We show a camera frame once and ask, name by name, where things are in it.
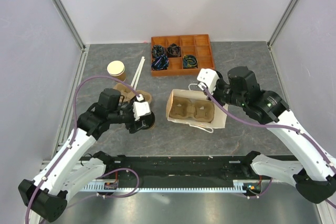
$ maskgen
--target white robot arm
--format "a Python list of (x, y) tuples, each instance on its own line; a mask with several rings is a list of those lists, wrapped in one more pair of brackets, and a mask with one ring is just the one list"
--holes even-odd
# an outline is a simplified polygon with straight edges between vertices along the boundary
[(142, 95), (125, 103), (119, 102), (120, 97), (120, 91), (115, 89), (101, 92), (99, 101), (78, 117), (74, 140), (75, 130), (72, 130), (47, 167), (33, 180), (24, 179), (20, 183), (18, 189), (26, 206), (32, 202), (31, 210), (49, 222), (55, 221), (80, 189), (105, 173), (109, 157), (105, 153), (105, 156), (95, 154), (85, 166), (72, 174), (70, 172), (110, 124), (124, 123), (131, 134), (152, 127), (155, 116)]
[[(198, 86), (225, 113), (248, 125), (265, 127), (277, 136), (298, 161), (279, 161), (251, 152), (250, 171), (265, 175), (297, 188), (306, 199), (320, 203), (336, 191), (336, 159), (327, 153), (302, 127), (288, 104), (275, 92), (260, 90), (255, 74), (247, 67), (228, 72), (229, 84), (211, 69), (202, 69)], [(224, 104), (243, 108), (260, 124), (245, 122), (225, 111)]]

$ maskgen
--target purple cable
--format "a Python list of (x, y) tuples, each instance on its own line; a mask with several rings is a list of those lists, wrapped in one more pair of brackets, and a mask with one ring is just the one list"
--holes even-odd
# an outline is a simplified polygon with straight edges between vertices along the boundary
[[(105, 196), (106, 198), (125, 198), (125, 197), (127, 197), (127, 196), (131, 196), (131, 195), (138, 189), (138, 187), (139, 187), (139, 183), (140, 183), (140, 178), (139, 178), (138, 174), (137, 174), (134, 170), (129, 169), (129, 168), (118, 168), (118, 169), (112, 170), (112, 171), (110, 171), (110, 172), (108, 172), (108, 173), (102, 175), (102, 176), (99, 177), (99, 178), (104, 178), (104, 177), (106, 177), (106, 176), (108, 176), (108, 175), (110, 175), (110, 174), (112, 174), (112, 173), (119, 172), (119, 171), (121, 171), (121, 170), (129, 170), (130, 172), (132, 172), (132, 173), (137, 177), (137, 181), (136, 181), (136, 184), (137, 184), (137, 185), (135, 186), (135, 188), (134, 188), (131, 192), (129, 192), (129, 193), (127, 193), (127, 194), (124, 194), (124, 195), (115, 195), (115, 196), (114, 196), (114, 195), (111, 195), (111, 196)], [(79, 203), (81, 203), (81, 202), (83, 202), (83, 201), (85, 201), (85, 200), (87, 200), (87, 199), (90, 199), (90, 198), (92, 198), (92, 197), (94, 197), (94, 196), (97, 196), (97, 195), (96, 195), (96, 194), (89, 195), (89, 196), (87, 196), (87, 197), (85, 197), (85, 198), (83, 198), (83, 199), (81, 199), (81, 200), (79, 200), (79, 201), (73, 203), (72, 205), (68, 206), (68, 207), (66, 208), (66, 210), (69, 209), (69, 208), (71, 208), (71, 207), (73, 207), (73, 206), (75, 206), (75, 205), (77, 205), (77, 204), (79, 204)], [(46, 220), (41, 221), (39, 224), (44, 224), (44, 223), (46, 223)]]
[[(206, 92), (206, 94), (208, 95), (208, 97), (210, 97), (210, 99), (228, 116), (230, 116), (231, 118), (233, 118), (234, 120), (249, 125), (249, 126), (253, 126), (253, 127), (258, 127), (258, 128), (282, 128), (282, 129), (288, 129), (291, 131), (295, 131), (296, 133), (300, 133), (300, 130), (291, 126), (287, 126), (287, 125), (263, 125), (263, 124), (256, 124), (256, 123), (250, 123), (247, 121), (244, 121), (238, 117), (236, 117), (235, 115), (231, 114), (230, 112), (228, 112), (225, 108), (223, 108), (216, 100), (215, 98), (210, 94), (209, 90), (207, 88), (204, 88), (204, 91)], [(324, 161), (326, 161), (328, 164), (331, 163), (331, 161), (328, 159), (328, 157), (326, 156), (326, 154), (321, 150), (321, 148), (317, 145), (317, 143), (310, 137), (308, 136), (306, 133), (302, 133), (301, 134), (305, 139), (308, 140), (309, 143), (311, 143), (314, 148), (318, 151), (318, 153), (323, 157)], [(336, 173), (336, 168), (334, 166), (330, 166), (331, 170)]]
[(328, 200), (328, 199), (326, 199), (326, 202), (329, 203), (333, 208), (336, 209), (336, 205), (335, 205), (333, 202), (331, 202), (331, 201)]
[[(268, 183), (268, 185), (267, 185), (267, 187), (266, 187), (266, 189), (265, 189), (264, 191), (262, 191), (259, 195), (256, 195), (256, 196), (249, 196), (250, 199), (258, 199), (258, 197), (264, 195), (264, 194), (269, 190), (269, 187), (270, 187), (270, 185), (272, 184), (272, 181), (273, 181), (273, 178), (271, 178), (271, 179), (269, 180), (269, 183)], [(236, 196), (243, 197), (243, 198), (247, 198), (247, 196), (245, 196), (245, 195), (241, 195), (241, 194), (236, 194)]]
[[(73, 135), (72, 135), (72, 138), (69, 142), (69, 145), (71, 145), (75, 138), (76, 138), (76, 135), (77, 135), (77, 110), (76, 110), (76, 100), (77, 100), (77, 94), (78, 94), (78, 91), (80, 90), (80, 88), (88, 81), (92, 80), (92, 79), (97, 79), (97, 78), (105, 78), (105, 79), (110, 79), (110, 80), (113, 80), (113, 81), (116, 81), (116, 82), (119, 82), (123, 85), (125, 85), (126, 87), (128, 87), (137, 97), (139, 96), (139, 93), (137, 93), (130, 85), (128, 85), (127, 83), (115, 78), (115, 77), (112, 77), (112, 76), (92, 76), (92, 77), (89, 77), (88, 79), (82, 81), (80, 83), (80, 85), (78, 85), (78, 87), (76, 87), (76, 90), (75, 90), (75, 95), (73, 96), (73, 102), (72, 102), (72, 107), (74, 109), (74, 115), (75, 115), (75, 120), (74, 120), (74, 127), (73, 127)], [(64, 157), (64, 155), (66, 154), (66, 152), (69, 150), (69, 148), (66, 148), (61, 154), (60, 156), (56, 159), (56, 161), (53, 163), (53, 165), (50, 167), (50, 169), (46, 172), (46, 175), (45, 177), (48, 178), (48, 176), (50, 175), (50, 173), (54, 170), (54, 168), (56, 167), (56, 165), (61, 161), (61, 159)], [(26, 211), (26, 216), (25, 216), (25, 224), (29, 224), (29, 212), (30, 212), (30, 209), (31, 209), (31, 206), (33, 205), (33, 201), (36, 197), (36, 194), (38, 192), (38, 190), (41, 188), (42, 184), (44, 183), (44, 180), (41, 180), (41, 182), (37, 185), (37, 187), (35, 188), (30, 200), (29, 200), (29, 203), (28, 203), (28, 206), (27, 206), (27, 211)]]
[(112, 174), (112, 173), (118, 172), (118, 171), (120, 171), (120, 170), (129, 170), (130, 172), (132, 172), (132, 173), (137, 177), (137, 181), (136, 181), (136, 184), (137, 184), (137, 185), (135, 186), (135, 188), (134, 188), (132, 191), (130, 191), (130, 192), (127, 193), (127, 194), (124, 194), (124, 195), (111, 195), (111, 196), (106, 195), (106, 196), (105, 196), (106, 198), (125, 198), (125, 197), (131, 196), (132, 194), (134, 194), (135, 191), (138, 189), (138, 187), (139, 187), (139, 183), (140, 183), (139, 176), (138, 176), (138, 174), (137, 174), (134, 170), (129, 169), (129, 168), (118, 168), (118, 169), (112, 170), (112, 171), (110, 171), (110, 172), (108, 172), (108, 173), (102, 175), (102, 176), (99, 177), (99, 178), (104, 178), (104, 177), (106, 177), (106, 176), (108, 176), (108, 175), (110, 175), (110, 174)]

